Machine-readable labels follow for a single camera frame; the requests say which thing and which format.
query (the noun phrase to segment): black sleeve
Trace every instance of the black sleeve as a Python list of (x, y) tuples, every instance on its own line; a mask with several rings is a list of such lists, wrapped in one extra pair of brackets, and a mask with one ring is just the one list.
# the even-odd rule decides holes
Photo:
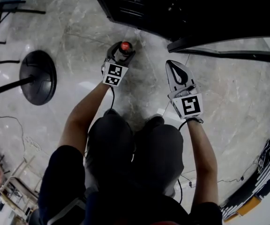
[(74, 199), (83, 196), (84, 182), (82, 154), (72, 146), (59, 147), (50, 158), (39, 193), (39, 213), (44, 225)]
[(204, 202), (192, 208), (189, 214), (193, 224), (222, 225), (223, 215), (219, 206), (213, 202)]

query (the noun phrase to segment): gray tile floor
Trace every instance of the gray tile floor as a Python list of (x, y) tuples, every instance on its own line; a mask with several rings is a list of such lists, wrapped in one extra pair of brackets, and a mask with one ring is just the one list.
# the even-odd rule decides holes
[[(46, 105), (33, 106), (20, 88), (0, 94), (0, 154), (10, 170), (25, 157), (35, 155), (31, 171), (24, 174), (31, 187), (43, 175), (49, 156), (56, 149), (64, 123), (73, 107), (102, 79), (100, 67), (107, 49), (127, 40), (136, 56), (120, 87), (115, 89), (114, 108), (134, 130), (159, 113), (167, 124), (181, 121), (169, 104), (170, 92), (165, 72), (168, 59), (189, 66), (203, 95), (203, 127), (213, 145), (218, 162), (218, 180), (239, 179), (252, 164), (270, 137), (270, 64), (257, 61), (215, 59), (168, 53), (163, 38), (127, 26), (111, 23), (96, 0), (26, 0), (22, 8), (46, 10), (46, 15), (12, 14), (0, 26), (0, 60), (23, 59), (33, 50), (47, 51), (56, 64), (58, 84), (54, 98)], [(217, 49), (269, 50), (263, 39), (247, 39), (215, 45)], [(19, 65), (0, 65), (0, 86), (18, 80)], [(112, 101), (108, 91), (96, 118)], [(183, 176), (195, 183), (195, 164), (188, 129), (184, 137)], [(247, 178), (255, 167), (246, 173)], [(183, 202), (189, 210), (194, 188), (180, 177)], [(242, 182), (220, 182), (223, 202)], [(175, 186), (175, 199), (180, 188)]]

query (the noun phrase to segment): person's right arm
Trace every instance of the person's right arm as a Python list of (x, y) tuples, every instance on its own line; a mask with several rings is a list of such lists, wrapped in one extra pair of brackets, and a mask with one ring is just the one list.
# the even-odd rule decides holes
[(196, 187), (192, 207), (206, 202), (218, 204), (218, 165), (213, 148), (199, 122), (191, 120), (187, 125), (196, 166)]

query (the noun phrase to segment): gray pants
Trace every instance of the gray pants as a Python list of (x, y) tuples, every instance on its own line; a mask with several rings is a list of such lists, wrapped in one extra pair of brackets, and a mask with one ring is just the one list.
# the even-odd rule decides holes
[(119, 115), (98, 119), (89, 132), (86, 170), (100, 190), (137, 187), (174, 196), (183, 171), (183, 138), (171, 125), (160, 125), (135, 142), (131, 128)]

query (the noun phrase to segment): person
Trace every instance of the person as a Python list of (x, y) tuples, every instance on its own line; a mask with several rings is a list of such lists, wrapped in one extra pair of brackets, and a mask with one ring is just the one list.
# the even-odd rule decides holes
[[(222, 224), (218, 166), (196, 119), (188, 121), (196, 187), (188, 214), (172, 197), (183, 171), (183, 138), (160, 116), (133, 134), (110, 109), (91, 127), (109, 85), (100, 83), (71, 112), (44, 174), (38, 206), (46, 225)], [(84, 172), (83, 157), (87, 144)], [(85, 188), (85, 176), (94, 184)]]

